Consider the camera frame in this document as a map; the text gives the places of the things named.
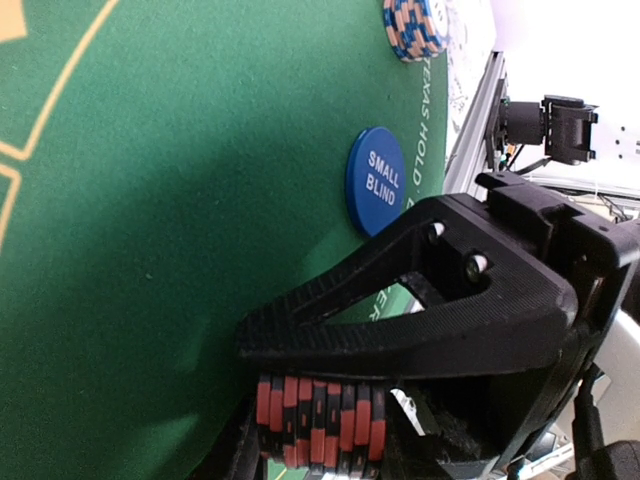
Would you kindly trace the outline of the blue small blind button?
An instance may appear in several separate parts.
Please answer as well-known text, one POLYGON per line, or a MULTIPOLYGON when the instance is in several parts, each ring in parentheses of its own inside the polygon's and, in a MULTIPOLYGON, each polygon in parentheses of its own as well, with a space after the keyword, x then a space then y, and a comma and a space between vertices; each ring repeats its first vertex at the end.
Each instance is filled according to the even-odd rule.
POLYGON ((345 196, 355 228, 373 237, 404 210, 406 167, 393 133, 382 126, 363 130, 347 162, 345 196))

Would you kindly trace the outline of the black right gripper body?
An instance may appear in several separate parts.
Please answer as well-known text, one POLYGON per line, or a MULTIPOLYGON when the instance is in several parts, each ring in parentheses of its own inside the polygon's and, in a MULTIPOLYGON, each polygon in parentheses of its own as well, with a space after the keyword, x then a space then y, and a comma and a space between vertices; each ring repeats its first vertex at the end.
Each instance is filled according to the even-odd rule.
POLYGON ((464 358, 502 360, 510 353, 542 356, 560 344, 553 363, 520 373, 469 376, 424 383, 419 391, 434 421, 430 455, 443 475, 460 477, 468 463, 493 459, 518 477, 517 462, 530 452, 562 408, 572 406, 578 479, 631 479, 635 444, 606 443, 591 396, 599 377, 596 354, 614 313, 635 310, 635 224, 612 223, 553 191, 506 175, 482 175, 485 201, 461 205, 474 222, 505 235, 519 251, 562 276, 578 301, 571 326, 560 334, 537 324, 520 340, 491 335, 464 358))

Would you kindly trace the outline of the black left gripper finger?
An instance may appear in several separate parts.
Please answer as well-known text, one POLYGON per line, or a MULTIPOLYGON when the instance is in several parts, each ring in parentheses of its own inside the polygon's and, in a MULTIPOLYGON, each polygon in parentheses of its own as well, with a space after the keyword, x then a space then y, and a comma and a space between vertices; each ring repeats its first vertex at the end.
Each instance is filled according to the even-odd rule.
POLYGON ((243 399, 199 466, 200 479, 259 479, 255 400, 243 399))

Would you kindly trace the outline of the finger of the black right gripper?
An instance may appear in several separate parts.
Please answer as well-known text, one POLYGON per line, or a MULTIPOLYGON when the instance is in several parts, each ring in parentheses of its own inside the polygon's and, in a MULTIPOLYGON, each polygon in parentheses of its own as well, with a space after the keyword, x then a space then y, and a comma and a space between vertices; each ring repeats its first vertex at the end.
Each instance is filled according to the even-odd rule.
POLYGON ((477 225, 463 196, 420 201, 338 265, 249 313, 239 356, 340 378, 483 376, 553 363, 557 340, 539 359, 464 358, 491 335, 520 340, 537 324, 560 334, 578 301, 560 275, 477 225))

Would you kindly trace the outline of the blue poker chip stack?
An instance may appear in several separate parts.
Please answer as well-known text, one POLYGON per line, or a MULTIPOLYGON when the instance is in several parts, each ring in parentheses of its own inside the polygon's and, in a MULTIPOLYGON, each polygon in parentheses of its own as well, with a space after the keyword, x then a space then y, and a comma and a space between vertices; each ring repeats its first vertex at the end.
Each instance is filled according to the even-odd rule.
POLYGON ((450 41, 445 1, 384 0, 383 24, 394 54, 405 63, 435 58, 450 41))

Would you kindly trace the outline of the red black poker chip stack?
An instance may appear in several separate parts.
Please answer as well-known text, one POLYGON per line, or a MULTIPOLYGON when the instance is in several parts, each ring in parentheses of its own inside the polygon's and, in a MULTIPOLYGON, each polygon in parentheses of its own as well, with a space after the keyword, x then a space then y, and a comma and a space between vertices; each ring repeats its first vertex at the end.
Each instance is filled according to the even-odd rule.
POLYGON ((387 431, 387 389, 263 373, 255 419, 260 455, 309 474, 376 479, 387 431))

